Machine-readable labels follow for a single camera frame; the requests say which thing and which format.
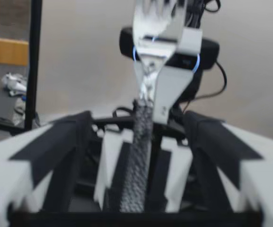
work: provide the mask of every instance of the metal fork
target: metal fork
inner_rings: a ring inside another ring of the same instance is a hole
[[[123,184],[121,212],[144,211],[158,75],[180,42],[186,2],[187,0],[136,0],[133,41],[141,59],[143,81]],[[150,5],[148,9],[145,7],[146,3]]]

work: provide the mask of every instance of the gray wall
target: gray wall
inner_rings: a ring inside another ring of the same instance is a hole
[[[204,36],[221,44],[229,78],[220,97],[191,109],[273,138],[273,1],[223,0],[205,14]],[[120,55],[121,27],[131,24],[132,0],[44,1],[37,109],[44,121],[90,109],[110,114],[137,93],[132,62]],[[217,68],[201,93],[222,85]]]

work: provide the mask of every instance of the black cable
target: black cable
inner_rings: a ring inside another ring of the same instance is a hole
[[[213,97],[219,96],[220,94],[222,94],[226,90],[227,85],[228,85],[227,74],[226,74],[224,68],[221,66],[221,64],[218,61],[216,62],[216,65],[221,70],[221,73],[222,73],[222,76],[223,76],[223,80],[224,80],[224,84],[223,84],[221,90],[219,90],[218,92],[212,93],[212,94],[206,94],[206,95],[198,96],[195,99],[189,101],[188,104],[187,104],[187,106],[184,108],[183,113],[186,112],[186,110],[187,110],[187,108],[188,108],[188,106],[189,106],[189,104],[191,102],[195,102],[195,101],[198,101],[198,100],[201,100],[201,99],[213,98]]]
[[[112,112],[112,116],[113,117],[117,117],[117,111],[123,111],[123,112],[127,112],[129,115],[133,115],[133,110],[127,108],[127,107],[124,107],[124,106],[120,106],[118,108],[116,108],[113,112]]]
[[[206,6],[204,7],[204,9],[207,12],[210,12],[210,13],[217,13],[221,8],[221,2],[220,2],[220,0],[215,0],[215,1],[216,1],[216,4],[217,4],[217,9],[207,9]]]

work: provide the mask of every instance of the fork handle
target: fork handle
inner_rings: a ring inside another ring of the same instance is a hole
[[[127,162],[121,197],[121,212],[143,212],[149,172],[153,105],[137,101],[133,144]]]

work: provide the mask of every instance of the wooden door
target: wooden door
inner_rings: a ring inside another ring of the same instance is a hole
[[[0,63],[26,66],[28,52],[28,42],[0,38]]]

